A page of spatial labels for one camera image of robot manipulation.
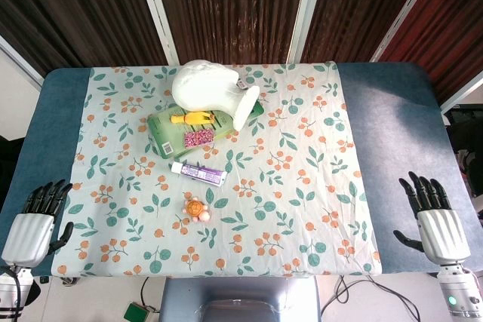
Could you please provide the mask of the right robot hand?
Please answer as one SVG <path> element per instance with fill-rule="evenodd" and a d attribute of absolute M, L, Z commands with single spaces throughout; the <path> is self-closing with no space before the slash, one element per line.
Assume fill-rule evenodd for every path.
<path fill-rule="evenodd" d="M 424 253 L 436 265 L 458 265 L 471 256 L 462 222 L 452 209 L 444 187 L 436 179 L 427 179 L 414 172 L 410 181 L 400 178 L 417 222 L 420 240 L 410 239 L 395 230 L 396 239 L 414 250 Z"/>

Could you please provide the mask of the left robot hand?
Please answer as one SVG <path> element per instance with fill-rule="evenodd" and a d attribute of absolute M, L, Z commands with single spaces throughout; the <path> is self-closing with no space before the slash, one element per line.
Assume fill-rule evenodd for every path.
<path fill-rule="evenodd" d="M 71 189 L 72 184 L 62 179 L 31 192 L 21 213 L 14 218 L 2 251 L 2 259 L 10 269 L 35 268 L 46 256 L 67 244 L 74 229 L 73 222 L 66 224 L 57 240 L 54 241 L 52 235 Z"/>

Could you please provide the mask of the small orange turtle toy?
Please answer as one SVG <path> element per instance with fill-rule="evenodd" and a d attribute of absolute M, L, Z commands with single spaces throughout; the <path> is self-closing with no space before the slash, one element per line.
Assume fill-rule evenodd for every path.
<path fill-rule="evenodd" d="M 207 222 L 211 218 L 207 204 L 190 192 L 184 194 L 183 213 L 193 222 Z"/>

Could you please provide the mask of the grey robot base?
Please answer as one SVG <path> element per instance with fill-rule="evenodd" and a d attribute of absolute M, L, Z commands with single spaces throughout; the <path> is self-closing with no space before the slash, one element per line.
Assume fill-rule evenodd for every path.
<path fill-rule="evenodd" d="M 168 278 L 159 322 L 321 322 L 316 279 Z"/>

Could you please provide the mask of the yellow rubber chicken toy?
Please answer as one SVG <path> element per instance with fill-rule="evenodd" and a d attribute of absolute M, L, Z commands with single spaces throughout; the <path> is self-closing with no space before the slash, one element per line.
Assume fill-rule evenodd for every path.
<path fill-rule="evenodd" d="M 188 112 L 185 115 L 172 115 L 171 123 L 188 125 L 213 124 L 214 116 L 209 112 Z"/>

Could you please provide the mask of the green white floor box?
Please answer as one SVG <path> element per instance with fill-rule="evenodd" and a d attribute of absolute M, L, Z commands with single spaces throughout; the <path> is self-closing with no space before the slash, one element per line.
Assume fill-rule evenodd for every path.
<path fill-rule="evenodd" d="M 131 302 L 123 314 L 125 322 L 158 322 L 158 311 L 151 306 Z"/>

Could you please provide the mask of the purple white toothpaste tube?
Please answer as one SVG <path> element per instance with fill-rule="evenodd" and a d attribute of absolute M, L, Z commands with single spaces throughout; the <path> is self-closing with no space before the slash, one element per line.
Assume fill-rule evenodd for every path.
<path fill-rule="evenodd" d="M 191 179 L 195 179 L 197 181 L 217 187 L 222 186 L 227 177 L 226 171 L 220 171 L 191 164 L 183 164 L 180 162 L 174 162 L 171 165 L 171 171 L 173 173 L 187 176 Z"/>

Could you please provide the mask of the green wet wipes pack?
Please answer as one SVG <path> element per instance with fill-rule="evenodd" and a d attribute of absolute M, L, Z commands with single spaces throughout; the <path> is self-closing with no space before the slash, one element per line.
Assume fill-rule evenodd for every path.
<path fill-rule="evenodd" d="M 177 105 L 150 115 L 147 119 L 147 125 L 158 154 L 163 159 L 169 159 L 191 152 L 196 146 L 193 145 L 193 141 L 189 141 L 190 146 L 186 146 L 185 138 L 199 130 L 211 130 L 213 134 L 213 138 L 207 140 L 205 144 L 212 143 L 216 138 L 235 132 L 232 116 L 222 111 L 210 111 L 209 113 L 213 116 L 213 124 L 189 125 L 184 122 L 173 123 L 171 121 L 172 116 L 188 114 L 185 109 Z"/>

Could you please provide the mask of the pink patterned small packet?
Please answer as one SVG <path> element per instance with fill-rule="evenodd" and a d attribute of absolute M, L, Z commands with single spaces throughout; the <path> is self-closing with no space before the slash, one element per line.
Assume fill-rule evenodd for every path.
<path fill-rule="evenodd" d="M 183 135 L 183 144 L 186 149 L 191 149 L 204 144 L 212 143 L 214 140 L 214 131 L 212 129 L 201 129 L 186 132 Z"/>

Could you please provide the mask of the blue table cover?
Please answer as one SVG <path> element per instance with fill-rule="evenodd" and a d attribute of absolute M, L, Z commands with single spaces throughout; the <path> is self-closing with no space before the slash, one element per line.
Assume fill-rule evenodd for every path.
<path fill-rule="evenodd" d="M 0 256 L 29 193 L 72 184 L 52 232 L 72 235 L 33 270 L 75 276 L 288 276 L 432 271 L 399 180 L 437 179 L 483 270 L 483 228 L 428 75 L 412 63 L 241 66 L 263 114 L 179 162 L 214 168 L 210 186 L 171 171 L 149 131 L 178 69 L 50 72 L 0 210 Z"/>

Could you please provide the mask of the floral printed tablecloth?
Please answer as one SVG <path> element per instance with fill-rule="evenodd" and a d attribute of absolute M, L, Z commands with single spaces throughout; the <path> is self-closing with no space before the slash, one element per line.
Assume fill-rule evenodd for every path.
<path fill-rule="evenodd" d="M 93 68 L 83 102 L 58 277 L 379 274 L 357 148 L 335 63 L 237 66 L 263 113 L 179 157 L 222 186 L 173 173 L 147 119 L 174 105 L 178 69 Z M 193 222 L 184 194 L 207 204 Z"/>

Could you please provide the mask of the white foam mannequin head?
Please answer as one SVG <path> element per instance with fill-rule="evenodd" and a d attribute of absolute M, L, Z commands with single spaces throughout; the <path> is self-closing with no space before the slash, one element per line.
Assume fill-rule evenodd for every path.
<path fill-rule="evenodd" d="M 242 89 L 239 74 L 224 65 L 207 60 L 192 60 L 177 72 L 172 81 L 174 102 L 190 112 L 221 111 L 232 117 L 240 131 L 255 106 L 260 88 Z"/>

